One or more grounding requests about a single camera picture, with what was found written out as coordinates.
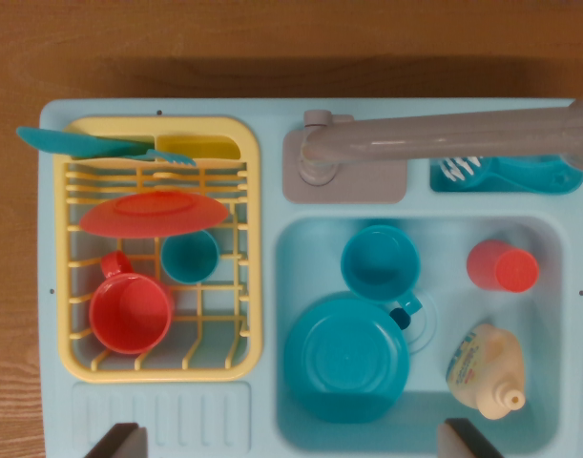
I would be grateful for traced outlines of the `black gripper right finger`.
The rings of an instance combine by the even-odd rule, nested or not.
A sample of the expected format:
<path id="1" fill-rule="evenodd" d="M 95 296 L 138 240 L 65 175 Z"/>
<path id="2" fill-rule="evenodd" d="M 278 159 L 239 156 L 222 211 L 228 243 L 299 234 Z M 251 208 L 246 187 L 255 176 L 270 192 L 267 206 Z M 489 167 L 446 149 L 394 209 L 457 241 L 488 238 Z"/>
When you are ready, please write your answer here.
<path id="1" fill-rule="evenodd" d="M 437 427 L 438 458 L 503 458 L 467 418 L 449 418 Z"/>

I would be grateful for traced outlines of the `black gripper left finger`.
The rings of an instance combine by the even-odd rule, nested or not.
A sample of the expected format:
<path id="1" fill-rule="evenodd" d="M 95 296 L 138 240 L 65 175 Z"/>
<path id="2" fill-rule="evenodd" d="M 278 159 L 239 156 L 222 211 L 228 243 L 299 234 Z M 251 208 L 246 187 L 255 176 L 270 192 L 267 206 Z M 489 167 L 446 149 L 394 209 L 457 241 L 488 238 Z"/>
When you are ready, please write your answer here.
<path id="1" fill-rule="evenodd" d="M 147 428 L 118 423 L 85 455 L 86 458 L 147 458 Z"/>

